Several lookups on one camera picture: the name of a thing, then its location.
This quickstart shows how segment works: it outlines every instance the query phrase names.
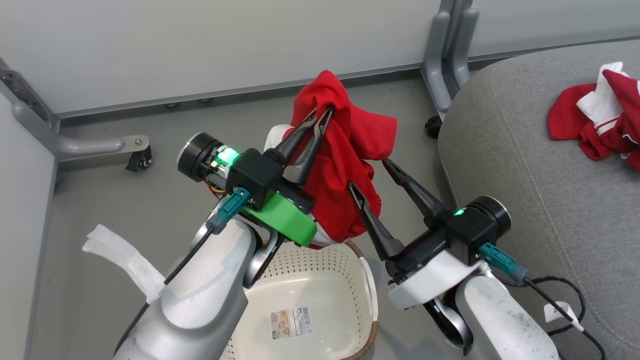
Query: gray sofa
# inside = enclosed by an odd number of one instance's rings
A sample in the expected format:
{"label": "gray sofa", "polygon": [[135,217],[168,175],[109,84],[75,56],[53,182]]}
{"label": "gray sofa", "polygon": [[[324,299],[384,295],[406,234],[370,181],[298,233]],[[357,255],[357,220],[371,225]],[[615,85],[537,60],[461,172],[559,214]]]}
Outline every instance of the gray sofa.
{"label": "gray sofa", "polygon": [[[513,226],[498,245],[533,276],[573,281],[586,298],[583,325],[609,359],[640,359],[640,174],[617,155],[589,160],[577,141],[549,139],[547,112],[562,90],[595,83],[601,65],[622,61],[640,79],[640,40],[519,56],[479,71],[456,96],[438,139],[454,198],[491,195]],[[552,297],[577,296],[543,284]],[[531,289],[514,297],[540,323],[544,301]],[[565,325],[545,324],[547,330]],[[599,359],[575,329],[553,337],[562,355]]]}

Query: teal connector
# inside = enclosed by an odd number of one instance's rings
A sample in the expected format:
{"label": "teal connector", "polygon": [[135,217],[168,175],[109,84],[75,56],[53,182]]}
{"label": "teal connector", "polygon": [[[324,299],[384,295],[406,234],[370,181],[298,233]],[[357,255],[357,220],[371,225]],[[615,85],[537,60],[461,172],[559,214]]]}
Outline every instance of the teal connector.
{"label": "teal connector", "polygon": [[227,226],[227,222],[236,216],[251,199],[251,194],[245,188],[238,188],[228,197],[220,200],[224,203],[218,208],[218,212],[207,221],[207,225],[213,229],[214,234],[220,234]]}
{"label": "teal connector", "polygon": [[518,263],[506,252],[498,249],[492,243],[485,243],[480,248],[480,258],[489,265],[503,271],[518,284],[529,275],[527,269],[519,266]]}

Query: green light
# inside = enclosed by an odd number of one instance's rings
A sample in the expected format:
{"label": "green light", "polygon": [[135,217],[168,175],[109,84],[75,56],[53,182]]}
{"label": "green light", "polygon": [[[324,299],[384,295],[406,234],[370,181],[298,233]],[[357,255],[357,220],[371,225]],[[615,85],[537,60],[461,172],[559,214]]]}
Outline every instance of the green light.
{"label": "green light", "polygon": [[216,156],[216,161],[221,165],[231,166],[238,156],[240,156],[240,154],[238,154],[237,151],[226,147]]}

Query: white panel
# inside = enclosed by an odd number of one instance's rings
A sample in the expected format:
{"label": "white panel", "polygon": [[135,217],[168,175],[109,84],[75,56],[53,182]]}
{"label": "white panel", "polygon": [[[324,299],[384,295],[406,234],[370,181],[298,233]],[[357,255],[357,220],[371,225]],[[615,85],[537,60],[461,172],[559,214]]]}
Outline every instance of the white panel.
{"label": "white panel", "polygon": [[0,94],[0,359],[7,360],[24,358],[54,171],[53,155],[11,106]]}
{"label": "white panel", "polygon": [[474,0],[470,55],[640,35],[638,0]]}
{"label": "white panel", "polygon": [[4,0],[0,56],[53,112],[422,62],[440,0]]}

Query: white plastic basket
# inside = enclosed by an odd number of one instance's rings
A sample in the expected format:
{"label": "white plastic basket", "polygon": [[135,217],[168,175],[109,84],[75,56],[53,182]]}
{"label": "white plastic basket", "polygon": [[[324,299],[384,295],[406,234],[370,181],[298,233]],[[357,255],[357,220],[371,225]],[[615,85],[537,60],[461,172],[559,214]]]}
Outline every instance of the white plastic basket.
{"label": "white plastic basket", "polygon": [[376,338],[376,286],[350,241],[321,250],[283,244],[246,296],[221,360],[357,360]]}

